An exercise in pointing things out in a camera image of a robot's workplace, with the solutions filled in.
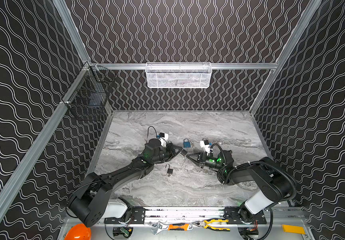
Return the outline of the black padlock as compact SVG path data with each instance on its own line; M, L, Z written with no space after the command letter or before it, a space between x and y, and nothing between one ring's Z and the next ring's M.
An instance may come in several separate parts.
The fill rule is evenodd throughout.
M185 157L185 156L187 155L187 151L183 149L183 150L181 150L180 154L181 154L183 157Z
M165 168L167 169L167 176L170 177L173 174L173 169L170 164L166 164Z

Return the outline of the blue padlock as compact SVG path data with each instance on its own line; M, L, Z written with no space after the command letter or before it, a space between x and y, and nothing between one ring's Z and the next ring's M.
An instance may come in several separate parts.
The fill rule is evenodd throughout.
M203 138L202 141L201 141L205 146L206 145L209 145L209 141L207 138Z
M183 147L184 147L184 148L187 148L187 149L191 147L191 143L190 143L190 141L189 141L188 138L185 138L185 139L183 140Z

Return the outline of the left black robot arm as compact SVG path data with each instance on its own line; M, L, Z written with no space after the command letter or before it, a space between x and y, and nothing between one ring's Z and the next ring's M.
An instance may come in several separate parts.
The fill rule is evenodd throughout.
M86 227L96 224L104 215L113 192L122 186L148 175L155 164L171 161L183 150L172 143L162 146L158 139L151 139L144 150L131 162L114 172L86 175L80 187L69 197L67 208Z

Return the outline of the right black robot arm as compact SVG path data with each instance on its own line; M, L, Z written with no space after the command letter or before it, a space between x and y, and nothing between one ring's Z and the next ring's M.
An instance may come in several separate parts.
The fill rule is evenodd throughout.
M296 196L293 177L269 157L238 166L233 165L232 151L223 151L216 157L213 153L187 154L186 158L200 168L208 167L215 171L218 181L223 185L255 182L258 191L239 206L238 215L243 221Z

